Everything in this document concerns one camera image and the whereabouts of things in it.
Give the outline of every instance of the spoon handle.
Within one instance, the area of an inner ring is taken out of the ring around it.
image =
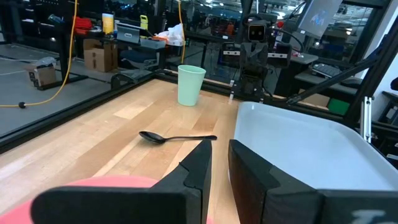
[[[186,137],[182,137],[182,136],[177,136],[177,137],[172,137],[172,138],[168,138],[166,140],[171,140],[171,139],[192,139],[192,140],[202,140],[202,139],[209,139],[209,140],[217,140],[217,136],[186,136]]]

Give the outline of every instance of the white wall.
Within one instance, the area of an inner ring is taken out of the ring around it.
[[[394,13],[393,13],[392,17],[390,19],[386,18],[388,23],[387,23],[386,29],[384,29],[383,34],[388,33],[388,31],[390,30],[392,24],[394,23],[397,15],[398,15],[398,9],[397,9],[397,6],[395,6]],[[384,78],[380,82],[379,87],[377,88],[377,90],[374,93],[375,100],[373,101],[373,104],[372,104],[372,120],[377,121],[379,119],[381,113],[383,112],[384,108],[388,104],[388,99],[384,95],[382,95],[383,91],[388,91],[388,92],[395,93],[398,95],[398,91],[391,90],[391,82],[393,81],[393,79],[395,79],[397,77],[398,77],[398,57],[396,56],[394,61],[391,63],[390,68],[384,75]]]

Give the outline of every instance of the red object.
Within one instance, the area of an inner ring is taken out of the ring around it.
[[[93,23],[90,19],[80,18],[76,16],[75,31],[77,34],[86,35],[88,31],[93,28]]]
[[[284,22],[282,22],[282,21],[279,21],[279,22],[277,22],[276,23],[276,26],[278,27],[278,28],[282,28],[283,26],[284,26]]]
[[[72,186],[92,186],[92,187],[135,187],[149,188],[157,183],[157,180],[147,177],[134,177],[127,175],[92,177],[89,179],[78,180],[67,185]],[[30,218],[30,206],[33,200],[23,203],[10,212],[0,216],[0,224],[18,223],[33,224]],[[213,224],[213,221],[207,218],[207,224]]]

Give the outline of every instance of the computer screen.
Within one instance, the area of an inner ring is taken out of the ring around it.
[[[298,32],[321,38],[343,0],[307,0]]]

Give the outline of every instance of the desk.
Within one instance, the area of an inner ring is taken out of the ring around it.
[[[326,78],[318,77],[305,72],[296,75],[294,78],[295,82],[293,84],[293,88],[291,89],[290,95],[299,93],[300,89],[309,89],[326,80]],[[350,103],[351,99],[354,98],[356,91],[357,89],[355,88],[335,84],[330,88],[321,91],[319,94]]]
[[[0,155],[0,213],[45,189],[101,175],[139,175],[160,180],[199,143],[161,146],[138,132],[163,136],[218,136],[208,216],[238,224],[228,179],[228,146],[234,137],[238,101],[202,91],[194,107],[177,103],[177,85],[152,80],[35,139]]]
[[[101,42],[108,42],[108,43],[117,44],[117,45],[125,45],[125,46],[131,47],[133,49],[140,49],[140,50],[143,50],[146,52],[156,52],[156,53],[159,53],[159,68],[163,69],[163,68],[165,68],[165,65],[166,65],[166,54],[165,54],[166,48],[165,47],[154,49],[154,48],[150,48],[150,47],[143,47],[140,44],[117,40],[114,38],[110,39],[110,38],[106,38],[106,37],[86,36],[86,35],[80,35],[80,34],[77,34],[75,37],[78,37],[81,39],[95,39],[95,40],[99,40]]]
[[[302,53],[303,57],[292,56],[290,65],[288,68],[282,69],[279,74],[279,78],[275,88],[275,94],[283,97],[290,96],[292,92],[293,83],[295,81],[294,76],[304,72],[308,69],[308,66],[318,60],[318,56]]]
[[[223,39],[221,37],[214,37],[212,35],[199,34],[199,33],[191,32],[191,31],[185,31],[185,38],[189,38],[191,40],[195,40],[197,42],[201,42],[201,43],[205,44],[203,46],[203,53],[201,55],[201,61],[200,61],[201,68],[205,67],[206,50],[207,50],[207,45],[209,42],[216,42],[216,43],[231,42],[231,40]]]

